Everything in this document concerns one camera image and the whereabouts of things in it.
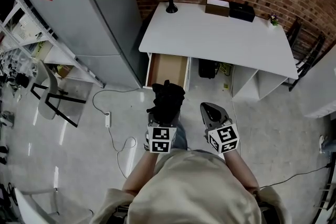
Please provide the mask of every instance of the power strip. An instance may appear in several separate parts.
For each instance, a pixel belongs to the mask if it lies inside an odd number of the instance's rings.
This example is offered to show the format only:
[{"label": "power strip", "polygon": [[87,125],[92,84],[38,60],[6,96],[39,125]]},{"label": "power strip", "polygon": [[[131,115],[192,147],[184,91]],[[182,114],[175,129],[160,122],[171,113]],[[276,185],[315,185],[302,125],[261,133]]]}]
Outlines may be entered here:
[{"label": "power strip", "polygon": [[105,113],[105,127],[111,128],[111,112]]}]

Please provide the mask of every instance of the white cable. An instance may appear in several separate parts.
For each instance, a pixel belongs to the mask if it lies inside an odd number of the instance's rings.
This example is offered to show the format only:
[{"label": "white cable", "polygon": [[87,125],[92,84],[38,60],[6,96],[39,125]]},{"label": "white cable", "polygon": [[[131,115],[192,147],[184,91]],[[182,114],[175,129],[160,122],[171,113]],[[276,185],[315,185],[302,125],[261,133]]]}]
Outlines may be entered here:
[{"label": "white cable", "polygon": [[[233,103],[233,96],[232,96],[232,87],[233,87],[233,79],[234,79],[234,74],[235,74],[235,68],[236,66],[233,66],[233,71],[232,71],[232,80],[231,80],[231,89],[230,89],[230,95],[231,95],[231,102],[232,102],[232,107],[233,107],[233,113],[235,114],[235,119],[236,119],[236,125],[237,125],[237,131],[239,134],[239,128],[238,128],[238,121],[237,121],[237,115],[236,115],[236,110],[235,110],[235,105]],[[242,153],[242,149],[241,149],[241,139],[239,141],[239,154],[241,155]]]},{"label": "white cable", "polygon": [[[125,179],[127,179],[126,175],[123,173],[123,171],[122,171],[121,168],[120,168],[118,156],[119,156],[119,153],[122,152],[123,150],[134,148],[134,147],[136,146],[136,139],[135,139],[133,136],[129,136],[129,137],[127,137],[127,139],[125,140],[125,143],[124,143],[124,145],[122,146],[121,150],[117,150],[117,149],[115,148],[115,146],[114,146],[113,136],[112,136],[112,134],[111,134],[110,128],[108,128],[108,130],[109,130],[109,134],[110,134],[110,137],[111,137],[111,140],[112,140],[112,146],[113,146],[113,149],[117,152],[117,165],[118,165],[118,168],[119,168],[121,174],[123,175],[123,177],[124,177]],[[135,142],[134,145],[131,146],[131,147],[125,147],[125,146],[126,146],[126,142],[127,142],[127,140],[130,139],[130,138],[132,138],[132,139],[134,140],[134,142]]]},{"label": "white cable", "polygon": [[[99,92],[96,92],[96,93],[93,95],[93,97],[92,97],[92,104],[93,104],[93,106],[94,106],[95,109],[97,109],[98,111],[100,111],[102,114],[106,115],[106,112],[104,112],[103,110],[99,109],[99,108],[96,107],[96,105],[95,105],[95,97],[96,97],[96,95],[97,95],[98,93],[100,93],[100,92],[121,92],[121,93],[124,92],[124,93],[125,93],[125,92],[133,92],[133,91],[137,91],[137,90],[139,90],[139,89],[133,89],[133,90],[129,90],[129,91],[101,90],[101,91],[99,91]],[[119,156],[119,153],[122,152],[123,150],[134,148],[134,147],[136,146],[136,139],[135,139],[133,136],[129,136],[129,137],[127,137],[127,139],[125,140],[124,145],[122,146],[121,150],[117,150],[117,149],[115,148],[115,146],[114,146],[113,136],[112,136],[112,134],[111,134],[110,128],[108,128],[108,131],[109,131],[109,134],[110,134],[110,137],[111,137],[111,140],[112,140],[112,146],[113,146],[113,149],[117,152],[117,165],[118,165],[118,168],[119,168],[121,174],[123,175],[123,177],[127,179],[126,175],[123,173],[123,171],[122,171],[122,169],[121,169],[121,167],[120,167],[120,165],[119,165],[119,159],[118,159],[118,156]],[[125,147],[125,146],[126,146],[126,143],[127,143],[127,140],[130,139],[130,138],[132,138],[132,139],[134,140],[134,145],[131,146],[131,147]]]}]

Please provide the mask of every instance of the black lamp base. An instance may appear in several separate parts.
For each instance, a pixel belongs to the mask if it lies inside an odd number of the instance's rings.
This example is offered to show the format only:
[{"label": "black lamp base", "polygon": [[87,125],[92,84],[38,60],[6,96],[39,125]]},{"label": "black lamp base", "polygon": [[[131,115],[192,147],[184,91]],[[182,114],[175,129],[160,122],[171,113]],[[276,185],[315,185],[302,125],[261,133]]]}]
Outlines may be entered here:
[{"label": "black lamp base", "polygon": [[169,0],[169,6],[166,9],[166,12],[168,13],[175,13],[178,11],[178,8],[175,6],[173,0]]}]

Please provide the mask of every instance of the black box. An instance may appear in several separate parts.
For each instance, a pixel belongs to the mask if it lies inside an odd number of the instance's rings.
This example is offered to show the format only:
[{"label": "black box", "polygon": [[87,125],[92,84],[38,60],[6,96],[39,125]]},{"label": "black box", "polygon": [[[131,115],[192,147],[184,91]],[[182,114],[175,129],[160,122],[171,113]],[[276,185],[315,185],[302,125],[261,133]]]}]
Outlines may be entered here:
[{"label": "black box", "polygon": [[230,17],[246,20],[252,23],[256,14],[251,6],[230,2]]},{"label": "black box", "polygon": [[218,63],[215,61],[205,59],[198,60],[198,74],[201,78],[213,79],[217,74],[216,68],[218,69]]}]

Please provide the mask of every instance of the gray refrigerator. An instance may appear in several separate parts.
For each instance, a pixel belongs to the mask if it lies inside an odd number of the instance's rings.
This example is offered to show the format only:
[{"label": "gray refrigerator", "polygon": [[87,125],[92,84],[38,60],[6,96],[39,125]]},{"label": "gray refrigerator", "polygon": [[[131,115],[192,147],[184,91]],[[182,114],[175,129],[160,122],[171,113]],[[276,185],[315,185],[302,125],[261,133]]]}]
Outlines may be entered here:
[{"label": "gray refrigerator", "polygon": [[136,0],[30,0],[58,38],[102,82],[142,87],[148,57]]}]

